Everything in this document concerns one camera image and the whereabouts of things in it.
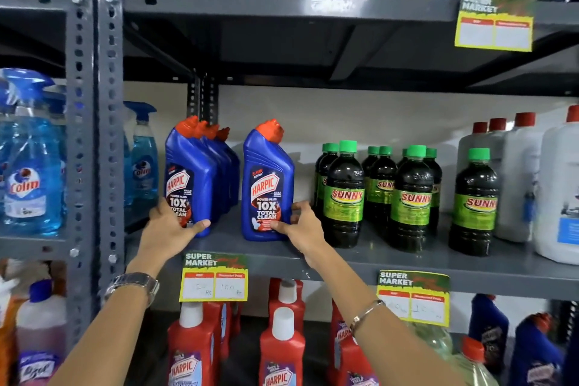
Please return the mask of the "person's right hand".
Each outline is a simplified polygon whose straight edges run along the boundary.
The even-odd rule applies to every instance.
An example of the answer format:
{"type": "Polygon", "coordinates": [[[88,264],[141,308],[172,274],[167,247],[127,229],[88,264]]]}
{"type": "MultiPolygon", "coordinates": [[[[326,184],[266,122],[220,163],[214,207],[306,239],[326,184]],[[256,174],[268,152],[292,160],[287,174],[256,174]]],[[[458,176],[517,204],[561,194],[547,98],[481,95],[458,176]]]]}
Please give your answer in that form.
{"type": "Polygon", "coordinates": [[[289,238],[294,247],[303,255],[306,263],[318,270],[323,252],[329,249],[325,242],[321,221],[315,215],[308,201],[293,203],[290,222],[295,221],[295,231],[289,238]]]}

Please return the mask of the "person's left hand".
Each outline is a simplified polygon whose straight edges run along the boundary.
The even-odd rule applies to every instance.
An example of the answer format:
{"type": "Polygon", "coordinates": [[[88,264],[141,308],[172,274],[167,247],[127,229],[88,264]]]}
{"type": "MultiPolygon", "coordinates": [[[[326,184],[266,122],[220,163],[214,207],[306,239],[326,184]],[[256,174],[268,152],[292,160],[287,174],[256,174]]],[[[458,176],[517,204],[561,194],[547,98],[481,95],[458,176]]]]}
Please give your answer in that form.
{"type": "Polygon", "coordinates": [[[179,219],[163,198],[149,213],[149,221],[142,231],[140,245],[126,273],[141,272],[157,278],[163,266],[180,254],[193,238],[180,237],[179,219]]]}

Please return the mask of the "blue toilet cleaner bottle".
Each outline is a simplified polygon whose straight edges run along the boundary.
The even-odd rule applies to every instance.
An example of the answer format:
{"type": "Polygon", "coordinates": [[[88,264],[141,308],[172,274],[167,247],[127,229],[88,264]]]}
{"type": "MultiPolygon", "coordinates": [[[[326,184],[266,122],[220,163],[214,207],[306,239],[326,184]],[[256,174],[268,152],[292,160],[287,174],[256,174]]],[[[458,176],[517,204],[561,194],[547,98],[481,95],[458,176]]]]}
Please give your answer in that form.
{"type": "Polygon", "coordinates": [[[254,128],[243,144],[242,235],[251,242],[284,241],[272,221],[289,223],[293,213],[295,166],[280,146],[284,129],[276,119],[254,128]]]}
{"type": "Polygon", "coordinates": [[[227,214],[230,210],[230,167],[231,161],[229,156],[220,145],[217,139],[219,126],[208,124],[205,130],[207,148],[211,151],[217,162],[217,188],[218,188],[218,207],[220,214],[227,214]]]}
{"type": "Polygon", "coordinates": [[[507,386],[559,385],[563,354],[547,336],[551,322],[538,312],[517,325],[507,386]]]}
{"type": "Polygon", "coordinates": [[[216,139],[219,141],[221,149],[230,160],[230,166],[227,173],[229,179],[229,205],[230,207],[234,207],[239,202],[241,162],[236,152],[226,142],[229,137],[229,131],[229,127],[218,128],[216,139]]]}
{"type": "Polygon", "coordinates": [[[508,317],[495,304],[495,295],[476,294],[471,301],[468,336],[479,341],[485,353],[484,364],[493,375],[504,369],[509,331],[508,317]]]}
{"type": "Polygon", "coordinates": [[[202,141],[207,126],[190,116],[171,130],[165,142],[164,198],[183,228],[219,215],[217,161],[202,141]]]}
{"type": "Polygon", "coordinates": [[[207,147],[211,153],[212,158],[216,162],[216,173],[213,179],[213,218],[212,221],[219,221],[221,215],[225,214],[228,210],[228,187],[226,182],[226,161],[223,158],[223,152],[218,147],[215,137],[217,135],[217,129],[211,126],[205,120],[199,120],[197,125],[198,133],[200,134],[200,140],[207,147]]]}

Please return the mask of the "person's right forearm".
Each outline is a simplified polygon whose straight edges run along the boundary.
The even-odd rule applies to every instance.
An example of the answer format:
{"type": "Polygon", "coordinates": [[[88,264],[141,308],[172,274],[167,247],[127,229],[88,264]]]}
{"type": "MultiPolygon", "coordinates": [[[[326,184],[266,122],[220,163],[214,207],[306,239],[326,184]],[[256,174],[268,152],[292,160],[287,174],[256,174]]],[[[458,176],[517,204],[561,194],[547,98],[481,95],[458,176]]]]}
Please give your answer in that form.
{"type": "Polygon", "coordinates": [[[394,315],[329,246],[318,270],[382,386],[465,386],[462,376],[394,315]]]}

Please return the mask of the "person's left forearm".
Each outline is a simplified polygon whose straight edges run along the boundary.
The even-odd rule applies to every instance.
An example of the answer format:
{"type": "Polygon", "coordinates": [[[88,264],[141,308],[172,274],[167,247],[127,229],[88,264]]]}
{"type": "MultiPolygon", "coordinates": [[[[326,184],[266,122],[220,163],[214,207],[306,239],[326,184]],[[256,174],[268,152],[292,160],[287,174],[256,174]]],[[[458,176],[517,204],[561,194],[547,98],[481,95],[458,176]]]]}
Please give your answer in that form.
{"type": "Polygon", "coordinates": [[[147,303],[141,287],[117,289],[48,386],[124,386],[147,303]]]}

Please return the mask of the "yellow price label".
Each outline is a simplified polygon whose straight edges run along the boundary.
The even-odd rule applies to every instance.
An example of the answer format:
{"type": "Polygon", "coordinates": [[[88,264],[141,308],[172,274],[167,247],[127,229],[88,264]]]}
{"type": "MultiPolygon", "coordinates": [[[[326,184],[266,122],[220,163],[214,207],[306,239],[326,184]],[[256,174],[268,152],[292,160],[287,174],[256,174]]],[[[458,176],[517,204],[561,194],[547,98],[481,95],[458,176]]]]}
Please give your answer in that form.
{"type": "Polygon", "coordinates": [[[248,261],[243,254],[186,252],[180,302],[246,302],[248,261]]]}
{"type": "Polygon", "coordinates": [[[379,270],[376,294],[402,321],[449,327],[451,278],[442,273],[379,270]]]}
{"type": "Polygon", "coordinates": [[[532,52],[535,0],[460,0],[454,45],[532,52]]]}

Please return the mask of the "blue glass cleaner spray bottle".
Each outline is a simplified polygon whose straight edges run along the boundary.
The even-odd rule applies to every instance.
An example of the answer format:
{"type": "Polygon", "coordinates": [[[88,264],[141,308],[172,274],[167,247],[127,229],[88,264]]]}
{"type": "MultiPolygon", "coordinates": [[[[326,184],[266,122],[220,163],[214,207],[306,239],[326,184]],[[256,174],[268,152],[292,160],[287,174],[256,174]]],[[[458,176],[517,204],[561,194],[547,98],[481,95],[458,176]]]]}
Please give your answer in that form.
{"type": "Polygon", "coordinates": [[[47,75],[25,68],[0,68],[14,107],[11,145],[4,173],[4,226],[22,236],[56,236],[62,227],[64,192],[60,131],[53,124],[47,75]]]}
{"type": "Polygon", "coordinates": [[[67,215],[67,123],[66,112],[66,87],[55,85],[55,91],[44,91],[44,98],[49,110],[49,116],[53,125],[57,128],[59,153],[62,176],[62,218],[67,215]]]}
{"type": "Polygon", "coordinates": [[[124,101],[124,105],[135,113],[129,169],[133,203],[155,206],[159,195],[159,161],[149,117],[157,109],[145,102],[124,101]]]}

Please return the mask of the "silver wristwatch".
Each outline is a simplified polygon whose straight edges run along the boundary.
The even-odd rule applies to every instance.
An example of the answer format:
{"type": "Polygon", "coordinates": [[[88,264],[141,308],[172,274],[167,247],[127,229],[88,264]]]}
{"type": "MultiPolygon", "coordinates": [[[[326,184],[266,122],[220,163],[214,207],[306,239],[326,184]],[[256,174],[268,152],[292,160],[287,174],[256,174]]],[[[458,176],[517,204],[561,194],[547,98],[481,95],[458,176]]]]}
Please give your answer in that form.
{"type": "Polygon", "coordinates": [[[123,273],[115,277],[105,290],[103,295],[103,304],[108,301],[117,289],[129,285],[138,286],[145,290],[148,296],[148,308],[155,300],[160,287],[159,281],[151,277],[149,274],[141,272],[123,273]]]}

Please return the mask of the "group of red white-capped bottles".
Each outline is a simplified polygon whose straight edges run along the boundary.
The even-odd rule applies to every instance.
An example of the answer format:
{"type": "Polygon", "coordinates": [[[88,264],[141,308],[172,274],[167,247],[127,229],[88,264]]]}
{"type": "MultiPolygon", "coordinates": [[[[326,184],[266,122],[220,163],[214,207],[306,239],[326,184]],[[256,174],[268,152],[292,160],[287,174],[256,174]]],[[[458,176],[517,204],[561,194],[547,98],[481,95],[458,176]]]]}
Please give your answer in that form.
{"type": "MultiPolygon", "coordinates": [[[[270,303],[269,327],[261,334],[258,386],[303,386],[305,337],[303,303],[296,280],[279,280],[270,303]]],[[[217,386],[221,356],[228,344],[227,302],[183,302],[179,319],[169,327],[167,386],[217,386]]],[[[336,335],[339,362],[333,386],[381,386],[355,339],[336,335]]]]}

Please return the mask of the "group of dark green-capped bottles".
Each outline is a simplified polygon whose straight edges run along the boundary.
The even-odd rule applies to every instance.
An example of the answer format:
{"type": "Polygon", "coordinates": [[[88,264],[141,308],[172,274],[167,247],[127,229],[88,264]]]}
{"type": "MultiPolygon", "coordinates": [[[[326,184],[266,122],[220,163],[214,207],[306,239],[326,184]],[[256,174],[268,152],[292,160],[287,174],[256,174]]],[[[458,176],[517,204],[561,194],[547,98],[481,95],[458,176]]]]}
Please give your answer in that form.
{"type": "MultiPolygon", "coordinates": [[[[407,160],[394,173],[368,179],[356,159],[357,142],[340,141],[338,149],[322,189],[325,240],[335,248],[354,247],[364,205],[372,204],[372,222],[386,225],[386,240],[392,247],[422,251],[435,190],[434,172],[425,162],[427,147],[409,146],[407,160]]],[[[498,177],[490,166],[490,149],[470,148],[468,166],[456,178],[448,246],[468,256],[488,256],[497,204],[498,177]]]]}

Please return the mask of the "grey metal shelving rack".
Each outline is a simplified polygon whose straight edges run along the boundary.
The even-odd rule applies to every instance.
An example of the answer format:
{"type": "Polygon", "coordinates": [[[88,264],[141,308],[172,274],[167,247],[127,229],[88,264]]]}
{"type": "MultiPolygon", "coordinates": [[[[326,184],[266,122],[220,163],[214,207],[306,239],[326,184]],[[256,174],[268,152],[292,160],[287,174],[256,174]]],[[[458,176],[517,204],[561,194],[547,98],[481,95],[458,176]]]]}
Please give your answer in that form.
{"type": "Polygon", "coordinates": [[[96,311],[96,0],[0,0],[0,67],[67,82],[67,218],[54,236],[0,227],[0,258],[59,260],[67,269],[67,350],[96,311]]]}
{"type": "MultiPolygon", "coordinates": [[[[463,72],[364,66],[402,45],[423,51],[427,38],[450,44],[458,19],[457,0],[98,0],[99,100],[110,90],[123,99],[123,82],[192,81],[189,112],[210,121],[218,117],[219,85],[340,90],[462,93],[473,95],[579,98],[579,74],[520,75],[504,89],[477,90],[493,77],[579,46],[579,3],[538,2],[534,20],[546,34],[532,37],[530,56],[502,52],[481,66],[463,72]]],[[[283,242],[252,246],[241,228],[227,221],[202,240],[209,251],[243,255],[250,275],[300,280],[320,279],[298,252],[283,242]]],[[[397,252],[374,236],[345,250],[360,275],[376,282],[379,266],[447,271],[452,289],[496,294],[579,300],[579,266],[557,264],[532,252],[530,246],[499,244],[489,258],[468,258],[436,245],[426,258],[397,252]]]]}

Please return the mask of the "clear plastic bottle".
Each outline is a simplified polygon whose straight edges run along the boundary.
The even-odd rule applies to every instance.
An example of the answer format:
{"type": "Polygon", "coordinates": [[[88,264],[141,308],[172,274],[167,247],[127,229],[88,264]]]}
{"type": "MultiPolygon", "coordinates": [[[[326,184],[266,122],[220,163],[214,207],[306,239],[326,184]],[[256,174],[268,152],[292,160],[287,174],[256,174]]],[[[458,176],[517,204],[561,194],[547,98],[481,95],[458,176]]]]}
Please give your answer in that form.
{"type": "Polygon", "coordinates": [[[453,341],[447,328],[416,322],[406,322],[406,325],[443,360],[447,362],[451,361],[453,354],[453,341]]]}

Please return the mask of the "pink cleaner bottle blue cap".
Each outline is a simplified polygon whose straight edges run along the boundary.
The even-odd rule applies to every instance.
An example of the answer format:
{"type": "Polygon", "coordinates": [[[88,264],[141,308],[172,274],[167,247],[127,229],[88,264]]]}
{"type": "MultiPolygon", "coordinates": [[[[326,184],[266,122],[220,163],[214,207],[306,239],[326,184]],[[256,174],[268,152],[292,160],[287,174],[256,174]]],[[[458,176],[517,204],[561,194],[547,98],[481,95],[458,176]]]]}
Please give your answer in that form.
{"type": "Polygon", "coordinates": [[[66,300],[53,294],[53,281],[32,283],[16,316],[18,386],[47,386],[66,355],[66,325],[66,300]]]}

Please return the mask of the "white jug red cap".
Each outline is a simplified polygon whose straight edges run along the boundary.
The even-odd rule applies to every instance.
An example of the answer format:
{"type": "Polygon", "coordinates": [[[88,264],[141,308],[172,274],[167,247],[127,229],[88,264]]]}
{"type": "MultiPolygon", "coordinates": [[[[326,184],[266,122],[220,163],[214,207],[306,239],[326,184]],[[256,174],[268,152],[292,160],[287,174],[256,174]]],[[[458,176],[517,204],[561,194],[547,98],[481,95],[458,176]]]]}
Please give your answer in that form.
{"type": "Polygon", "coordinates": [[[471,134],[460,139],[457,152],[456,174],[468,166],[468,153],[472,148],[486,148],[488,123],[486,121],[474,122],[471,134]]]}
{"type": "Polygon", "coordinates": [[[519,112],[504,136],[495,225],[495,236],[504,241],[530,240],[543,134],[535,112],[519,112]]]}
{"type": "Polygon", "coordinates": [[[532,240],[539,255],[579,265],[579,104],[542,139],[532,240]]]}
{"type": "Polygon", "coordinates": [[[474,148],[488,148],[490,161],[495,165],[499,165],[503,159],[506,126],[506,118],[490,119],[487,133],[480,136],[474,145],[474,148]]]}

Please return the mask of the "orange cleaner bottle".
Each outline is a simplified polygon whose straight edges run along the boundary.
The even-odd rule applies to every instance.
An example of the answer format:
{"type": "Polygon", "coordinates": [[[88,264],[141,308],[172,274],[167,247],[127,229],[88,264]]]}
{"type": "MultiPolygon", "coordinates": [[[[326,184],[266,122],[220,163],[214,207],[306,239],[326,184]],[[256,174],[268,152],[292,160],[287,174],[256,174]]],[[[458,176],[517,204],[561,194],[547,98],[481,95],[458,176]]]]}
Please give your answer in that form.
{"type": "Polygon", "coordinates": [[[0,386],[11,386],[18,357],[16,318],[25,302],[12,294],[18,280],[4,280],[0,275],[0,386]]]}

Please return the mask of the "clear bottle red cap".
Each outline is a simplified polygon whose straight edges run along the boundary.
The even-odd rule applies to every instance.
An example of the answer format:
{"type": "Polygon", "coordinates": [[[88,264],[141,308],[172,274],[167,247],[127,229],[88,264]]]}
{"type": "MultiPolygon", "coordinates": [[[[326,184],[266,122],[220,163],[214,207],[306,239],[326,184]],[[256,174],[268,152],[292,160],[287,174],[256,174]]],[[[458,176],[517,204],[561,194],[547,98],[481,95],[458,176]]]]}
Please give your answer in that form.
{"type": "Polygon", "coordinates": [[[451,356],[451,365],[463,376],[466,386],[500,386],[484,362],[483,344],[468,336],[463,336],[461,351],[451,356]]]}

